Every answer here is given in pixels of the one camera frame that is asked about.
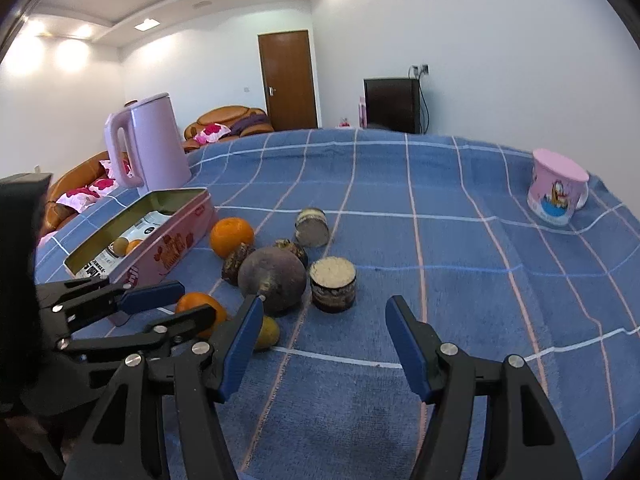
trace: blue checkered tablecloth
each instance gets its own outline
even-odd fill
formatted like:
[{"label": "blue checkered tablecloth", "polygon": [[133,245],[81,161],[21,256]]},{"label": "blue checkered tablecloth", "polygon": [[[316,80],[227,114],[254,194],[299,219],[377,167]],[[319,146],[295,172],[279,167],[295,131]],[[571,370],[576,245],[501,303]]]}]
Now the blue checkered tablecloth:
[{"label": "blue checkered tablecloth", "polygon": [[[258,246],[291,237],[297,212],[322,208],[332,236],[310,250],[357,268],[354,307],[310,305],[280,318],[279,346],[256,354],[240,391],[219,407],[236,467],[259,480],[408,478],[427,410],[411,393],[383,309],[402,294],[419,319],[471,355],[526,357],[546,390],[586,480],[601,480],[640,428],[640,222],[592,176],[566,228],[529,211],[529,153],[466,139],[375,130],[313,130],[212,144],[189,156],[221,217],[241,216]],[[138,197],[119,189],[37,254],[39,282]],[[231,312],[236,288],[201,240],[170,273]],[[135,332],[163,312],[82,336]],[[475,404],[463,477],[475,478],[484,402]],[[166,400],[172,478],[184,478],[175,409]]]}]

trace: kettle handle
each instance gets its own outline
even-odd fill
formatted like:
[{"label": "kettle handle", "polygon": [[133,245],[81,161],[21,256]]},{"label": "kettle handle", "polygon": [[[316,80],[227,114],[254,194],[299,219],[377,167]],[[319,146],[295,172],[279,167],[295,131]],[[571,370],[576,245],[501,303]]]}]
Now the kettle handle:
[{"label": "kettle handle", "polygon": [[[140,187],[144,185],[144,181],[140,176],[135,173],[133,176],[129,176],[125,171],[124,163],[122,161],[122,150],[118,146],[118,130],[122,128],[124,130],[125,139],[129,146],[133,146],[133,142],[130,139],[131,124],[131,110],[124,108],[123,110],[110,114],[107,118],[107,122],[104,125],[104,141],[107,143],[107,150],[109,152],[109,158],[111,159],[111,167],[113,173],[118,181],[118,184],[124,187]],[[134,161],[129,160],[131,168],[134,169]]]}]

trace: canned food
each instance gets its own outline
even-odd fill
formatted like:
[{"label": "canned food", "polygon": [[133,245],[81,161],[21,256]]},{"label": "canned food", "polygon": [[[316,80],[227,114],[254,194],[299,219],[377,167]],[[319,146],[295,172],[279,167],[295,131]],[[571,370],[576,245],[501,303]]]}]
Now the canned food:
[{"label": "canned food", "polygon": [[324,211],[304,208],[296,218],[296,240],[303,247],[320,247],[329,241],[329,225]]},{"label": "canned food", "polygon": [[314,304],[329,314],[347,310],[356,299],[356,268],[347,259],[329,256],[309,269]]}]

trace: orange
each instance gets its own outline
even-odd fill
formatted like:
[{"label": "orange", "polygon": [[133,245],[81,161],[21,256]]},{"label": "orange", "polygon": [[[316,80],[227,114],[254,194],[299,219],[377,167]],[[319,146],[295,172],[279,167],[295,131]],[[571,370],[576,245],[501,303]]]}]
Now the orange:
[{"label": "orange", "polygon": [[210,305],[216,311],[216,320],[213,325],[198,334],[198,336],[203,337],[204,339],[209,339],[213,329],[223,321],[227,320],[225,307],[220,305],[211,296],[204,294],[203,292],[188,292],[178,300],[178,304],[175,306],[175,313],[178,314],[179,312],[191,310],[192,308],[202,305]]},{"label": "orange", "polygon": [[132,240],[129,242],[129,245],[127,245],[127,250],[125,251],[125,256],[128,256],[129,253],[135,249],[138,245],[140,245],[142,243],[142,240]]},{"label": "orange", "polygon": [[209,235],[209,243],[213,251],[226,258],[242,242],[254,243],[254,230],[243,218],[223,218],[213,226]]}]

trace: air vent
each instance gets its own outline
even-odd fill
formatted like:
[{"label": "air vent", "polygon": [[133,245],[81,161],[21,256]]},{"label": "air vent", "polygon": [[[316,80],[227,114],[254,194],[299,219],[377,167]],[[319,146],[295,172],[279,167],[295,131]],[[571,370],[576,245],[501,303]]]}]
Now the air vent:
[{"label": "air vent", "polygon": [[193,8],[194,9],[201,9],[202,7],[207,7],[210,6],[211,2],[209,0],[203,0],[201,2],[198,2],[197,4],[193,4]]}]

